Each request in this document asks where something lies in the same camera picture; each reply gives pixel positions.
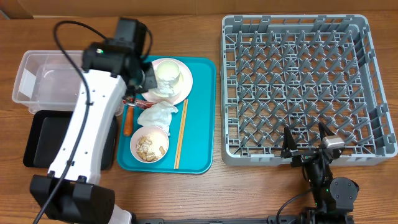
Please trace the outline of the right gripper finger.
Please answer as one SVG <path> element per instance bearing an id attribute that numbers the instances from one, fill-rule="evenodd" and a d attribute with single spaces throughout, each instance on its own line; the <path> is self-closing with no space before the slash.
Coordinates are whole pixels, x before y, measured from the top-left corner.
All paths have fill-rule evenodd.
<path id="1" fill-rule="evenodd" d="M 318 128 L 319 128 L 319 133 L 320 133 L 320 138 L 323 139 L 324 137 L 327 136 L 334 136 L 334 132 L 332 132 L 325 123 L 319 122 L 318 123 Z"/>
<path id="2" fill-rule="evenodd" d="M 297 152 L 297 145 L 288 126 L 284 127 L 284 140 L 281 153 Z"/>

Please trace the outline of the orange carrot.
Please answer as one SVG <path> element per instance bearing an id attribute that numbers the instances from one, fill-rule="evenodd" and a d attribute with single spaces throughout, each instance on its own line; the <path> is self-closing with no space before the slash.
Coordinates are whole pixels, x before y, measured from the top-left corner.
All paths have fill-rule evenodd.
<path id="1" fill-rule="evenodd" d="M 125 136 L 131 136 L 133 131 L 133 117 L 134 117 L 134 108 L 129 106 L 127 109 L 125 122 L 124 122 L 124 129 L 123 134 Z"/>

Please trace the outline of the small pink bowl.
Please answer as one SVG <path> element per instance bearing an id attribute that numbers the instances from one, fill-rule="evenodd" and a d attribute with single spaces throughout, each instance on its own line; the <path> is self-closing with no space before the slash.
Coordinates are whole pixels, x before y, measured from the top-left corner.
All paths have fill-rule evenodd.
<path id="1" fill-rule="evenodd" d="M 130 141 L 131 154 L 141 163 L 161 160 L 169 148 L 167 133 L 157 126 L 143 126 L 134 132 Z"/>

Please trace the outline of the red snack wrapper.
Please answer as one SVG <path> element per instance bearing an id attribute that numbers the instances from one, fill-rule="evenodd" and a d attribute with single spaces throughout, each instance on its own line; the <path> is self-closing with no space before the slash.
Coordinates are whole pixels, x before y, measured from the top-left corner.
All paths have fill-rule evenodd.
<path id="1" fill-rule="evenodd" d="M 155 105 L 154 102 L 144 101 L 144 100 L 139 100 L 139 99 L 133 100 L 133 98 L 124 98 L 123 103 L 128 106 L 138 107 L 142 110 L 148 109 L 148 108 L 152 107 L 153 105 Z"/>

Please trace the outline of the peanuts and rice scraps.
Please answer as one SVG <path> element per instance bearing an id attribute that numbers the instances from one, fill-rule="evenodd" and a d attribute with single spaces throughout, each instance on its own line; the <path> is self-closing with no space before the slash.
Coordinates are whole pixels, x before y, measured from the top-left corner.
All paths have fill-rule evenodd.
<path id="1" fill-rule="evenodd" d="M 161 159 L 165 153 L 168 138 L 158 132 L 150 132 L 141 136 L 136 144 L 138 156 L 146 162 L 154 162 Z"/>

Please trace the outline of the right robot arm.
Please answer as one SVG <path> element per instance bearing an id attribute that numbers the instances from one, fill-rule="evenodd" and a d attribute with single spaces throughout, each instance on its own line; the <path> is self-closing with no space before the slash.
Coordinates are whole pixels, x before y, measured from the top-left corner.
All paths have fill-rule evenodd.
<path id="1" fill-rule="evenodd" d="M 346 177 L 333 177 L 330 163 L 339 158 L 345 149 L 341 137 L 334 134 L 326 124 L 318 124 L 321 143 L 316 148 L 299 151 L 289 127 L 284 128 L 284 141 L 280 156 L 291 158 L 292 167 L 300 167 L 310 188 L 285 202 L 278 210 L 277 223 L 353 223 L 349 215 L 354 210 L 359 185 Z M 311 193 L 315 206 L 304 208 L 295 217 L 281 216 L 283 209 L 293 201 Z"/>

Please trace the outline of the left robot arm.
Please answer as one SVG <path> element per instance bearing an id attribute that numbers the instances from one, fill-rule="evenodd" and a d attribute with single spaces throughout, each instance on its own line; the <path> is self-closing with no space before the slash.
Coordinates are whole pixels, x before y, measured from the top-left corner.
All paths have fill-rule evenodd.
<path id="1" fill-rule="evenodd" d="M 94 42 L 76 67 L 81 87 L 67 133 L 47 175 L 34 175 L 30 193 L 43 215 L 65 223 L 135 223 L 132 212 L 100 187 L 104 145 L 122 97 L 155 88 L 154 70 L 142 44 Z"/>

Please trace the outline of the white napkin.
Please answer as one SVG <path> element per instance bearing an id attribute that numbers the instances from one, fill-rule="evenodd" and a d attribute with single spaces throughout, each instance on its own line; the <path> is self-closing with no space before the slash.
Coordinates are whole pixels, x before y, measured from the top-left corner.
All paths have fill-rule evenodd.
<path id="1" fill-rule="evenodd" d="M 141 126 L 157 126 L 170 136 L 170 124 L 172 113 L 177 113 L 178 109 L 167 101 L 161 101 L 145 109 L 138 117 L 137 123 Z"/>

